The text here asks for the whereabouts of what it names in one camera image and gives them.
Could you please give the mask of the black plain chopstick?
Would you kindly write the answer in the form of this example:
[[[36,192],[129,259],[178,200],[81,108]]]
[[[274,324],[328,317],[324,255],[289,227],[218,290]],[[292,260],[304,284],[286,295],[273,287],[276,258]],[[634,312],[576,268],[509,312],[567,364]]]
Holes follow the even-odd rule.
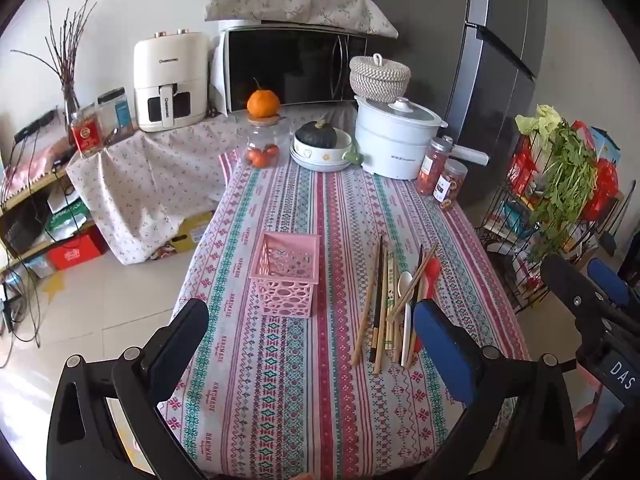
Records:
[[[411,296],[411,302],[410,302],[411,312],[413,312],[414,307],[416,306],[416,303],[418,302],[420,281],[421,281],[422,272],[423,272],[420,269],[421,269],[422,262],[423,262],[424,256],[425,256],[424,244],[421,244],[421,246],[420,246],[420,254],[419,254],[419,256],[420,257],[419,257],[418,270],[416,270],[416,284],[414,284],[413,292],[412,292],[412,296]]]

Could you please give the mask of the brown wooden chopstick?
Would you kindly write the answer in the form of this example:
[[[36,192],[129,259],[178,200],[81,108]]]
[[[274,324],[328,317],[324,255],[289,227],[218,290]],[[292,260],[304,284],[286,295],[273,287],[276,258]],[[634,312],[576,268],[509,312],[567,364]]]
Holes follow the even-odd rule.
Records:
[[[390,268],[390,253],[388,250],[384,252],[384,266],[383,273],[381,275],[381,297],[378,302],[380,307],[380,313],[378,314],[378,329],[376,330],[376,347],[375,347],[375,359],[373,374],[378,376],[381,373],[382,359],[385,347],[385,331],[386,331],[386,311],[387,311],[387,296],[388,296],[388,269]]]

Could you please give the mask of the tan wooden chopstick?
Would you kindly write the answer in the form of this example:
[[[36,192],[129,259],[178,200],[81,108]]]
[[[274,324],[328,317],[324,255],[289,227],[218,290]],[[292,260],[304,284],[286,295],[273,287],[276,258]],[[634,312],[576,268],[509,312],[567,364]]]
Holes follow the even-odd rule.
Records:
[[[426,253],[420,269],[421,271],[424,272],[427,266],[428,260],[430,260],[435,255],[435,252],[438,246],[439,246],[439,242],[435,242],[434,245],[430,248],[430,250]],[[390,322],[395,321],[395,318],[397,318],[397,315],[402,311],[402,309],[404,308],[404,305],[410,299],[410,296],[412,295],[412,292],[413,292],[414,284],[416,284],[416,273],[413,274],[412,280],[409,282],[407,289],[399,297],[399,299],[396,301],[396,304],[394,304],[393,309],[390,311],[390,314],[388,315],[388,319],[390,320]]]

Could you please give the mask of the red plastic spoon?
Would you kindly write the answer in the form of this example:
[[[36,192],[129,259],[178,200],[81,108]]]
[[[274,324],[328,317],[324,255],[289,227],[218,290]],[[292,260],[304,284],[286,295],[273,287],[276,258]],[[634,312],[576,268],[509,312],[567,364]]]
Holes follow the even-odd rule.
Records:
[[[428,259],[428,263],[425,266],[425,270],[423,272],[423,280],[422,280],[422,288],[419,292],[419,299],[433,299],[435,295],[435,286],[440,273],[440,268],[442,264],[439,261],[439,258],[433,256]],[[416,330],[412,331],[411,334],[411,342],[410,342],[410,350],[411,356],[410,361],[413,361],[413,356],[418,352],[421,348],[420,340],[418,339],[418,335],[416,334]]]

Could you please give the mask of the white plastic spoon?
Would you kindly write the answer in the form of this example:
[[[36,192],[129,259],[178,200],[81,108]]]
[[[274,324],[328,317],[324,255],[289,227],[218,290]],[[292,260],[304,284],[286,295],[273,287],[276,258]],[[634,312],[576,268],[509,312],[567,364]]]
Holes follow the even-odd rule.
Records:
[[[412,281],[412,275],[408,271],[404,271],[400,274],[398,287],[399,297],[405,295],[407,290],[409,289],[409,285]],[[401,339],[401,354],[400,354],[400,364],[402,367],[409,366],[409,344],[411,337],[411,307],[410,302],[405,302],[404,307],[404,318],[402,319],[402,339]]]

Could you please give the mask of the pink plastic perforated basket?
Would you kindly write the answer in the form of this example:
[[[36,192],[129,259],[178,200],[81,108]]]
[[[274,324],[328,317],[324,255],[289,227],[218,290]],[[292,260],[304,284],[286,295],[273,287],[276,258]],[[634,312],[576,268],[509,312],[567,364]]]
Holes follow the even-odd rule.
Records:
[[[319,274],[319,235],[260,233],[250,265],[250,281],[263,315],[310,318]]]

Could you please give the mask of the disposable bamboo chopsticks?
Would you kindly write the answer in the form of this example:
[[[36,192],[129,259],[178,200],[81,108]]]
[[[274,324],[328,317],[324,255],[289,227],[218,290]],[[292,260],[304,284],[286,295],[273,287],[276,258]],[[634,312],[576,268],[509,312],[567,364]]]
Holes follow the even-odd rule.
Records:
[[[393,307],[395,304],[395,297],[396,297],[395,268],[396,268],[395,255],[392,250],[389,250],[387,252],[386,318],[385,318],[385,332],[384,332],[384,349],[386,351],[392,351],[394,348],[395,335],[394,335],[393,323],[390,322],[390,311],[393,310]]]

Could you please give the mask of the striped patterned tablecloth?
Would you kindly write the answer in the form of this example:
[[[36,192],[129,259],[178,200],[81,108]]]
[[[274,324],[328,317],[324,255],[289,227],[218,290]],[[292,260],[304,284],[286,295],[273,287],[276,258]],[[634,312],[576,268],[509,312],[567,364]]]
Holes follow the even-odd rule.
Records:
[[[250,280],[263,232],[316,234],[319,283],[309,318],[265,316]],[[425,353],[410,367],[354,364],[378,243],[411,271],[420,250],[442,264],[435,298],[478,344],[528,352],[474,229],[411,182],[358,168],[316,174],[294,162],[238,162],[196,248],[182,299],[206,302],[209,324],[172,397],[160,407],[210,476],[366,478],[428,460],[462,407]]]

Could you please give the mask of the red snack bag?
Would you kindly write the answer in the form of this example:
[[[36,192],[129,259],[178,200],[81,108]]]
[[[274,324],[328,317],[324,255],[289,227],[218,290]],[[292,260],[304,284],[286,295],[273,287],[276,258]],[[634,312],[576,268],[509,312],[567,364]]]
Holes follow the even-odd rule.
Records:
[[[538,169],[533,158],[532,142],[528,136],[521,136],[506,176],[512,191],[518,196],[527,196],[537,174]]]

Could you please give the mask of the floral white cloth cover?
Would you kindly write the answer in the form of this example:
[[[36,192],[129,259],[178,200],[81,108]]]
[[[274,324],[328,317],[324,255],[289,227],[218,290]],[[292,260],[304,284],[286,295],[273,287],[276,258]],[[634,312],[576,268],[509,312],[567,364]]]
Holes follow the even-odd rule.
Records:
[[[253,169],[243,151],[250,123],[244,112],[206,118],[164,132],[136,132],[67,168],[75,190],[115,258],[142,263],[179,231],[182,222],[217,205],[242,178],[265,180],[288,169],[290,148],[280,145],[276,168]]]

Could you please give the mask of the wooden shelf unit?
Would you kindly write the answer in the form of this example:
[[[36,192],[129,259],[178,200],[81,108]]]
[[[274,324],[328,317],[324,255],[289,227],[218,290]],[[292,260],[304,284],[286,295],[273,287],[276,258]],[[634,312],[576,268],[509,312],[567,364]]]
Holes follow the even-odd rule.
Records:
[[[56,272],[47,252],[98,230],[67,175],[74,155],[56,108],[15,133],[1,174],[2,280],[18,269],[34,272],[35,260]]]

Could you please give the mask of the glass jar with tomatoes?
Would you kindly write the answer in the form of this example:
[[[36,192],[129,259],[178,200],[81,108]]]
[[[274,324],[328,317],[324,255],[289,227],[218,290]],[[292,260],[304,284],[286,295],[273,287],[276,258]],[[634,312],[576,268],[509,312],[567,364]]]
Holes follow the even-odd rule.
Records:
[[[267,118],[257,118],[252,115],[247,118],[250,128],[246,135],[245,160],[257,169],[274,167],[280,156],[279,122],[281,117],[274,115]]]

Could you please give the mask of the orange tangerine on jar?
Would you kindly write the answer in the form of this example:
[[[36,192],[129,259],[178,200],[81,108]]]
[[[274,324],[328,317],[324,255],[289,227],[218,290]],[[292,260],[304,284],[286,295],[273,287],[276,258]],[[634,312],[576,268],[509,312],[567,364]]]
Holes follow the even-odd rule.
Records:
[[[280,99],[273,91],[262,88],[257,80],[255,82],[256,90],[246,102],[248,114],[256,119],[276,116],[281,106]]]

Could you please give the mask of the white air fryer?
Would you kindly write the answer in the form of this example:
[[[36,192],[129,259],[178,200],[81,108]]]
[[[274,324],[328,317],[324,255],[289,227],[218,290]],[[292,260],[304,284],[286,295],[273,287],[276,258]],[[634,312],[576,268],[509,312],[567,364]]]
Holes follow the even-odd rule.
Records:
[[[208,38],[180,29],[134,46],[134,102],[147,133],[200,122],[208,107]]]

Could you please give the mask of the dried twig branches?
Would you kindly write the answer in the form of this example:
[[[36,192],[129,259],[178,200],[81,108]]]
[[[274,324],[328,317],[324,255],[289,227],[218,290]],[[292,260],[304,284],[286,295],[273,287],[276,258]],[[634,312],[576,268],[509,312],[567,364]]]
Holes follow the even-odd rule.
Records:
[[[46,61],[38,55],[23,50],[12,49],[11,53],[34,58],[39,63],[47,66],[55,74],[63,93],[63,110],[66,127],[70,126],[73,116],[80,110],[80,104],[75,91],[75,73],[80,40],[86,29],[92,11],[96,7],[96,0],[84,0],[82,5],[74,12],[67,8],[62,22],[58,28],[54,28],[54,19],[50,2],[47,2],[48,25],[44,42],[50,60]]]

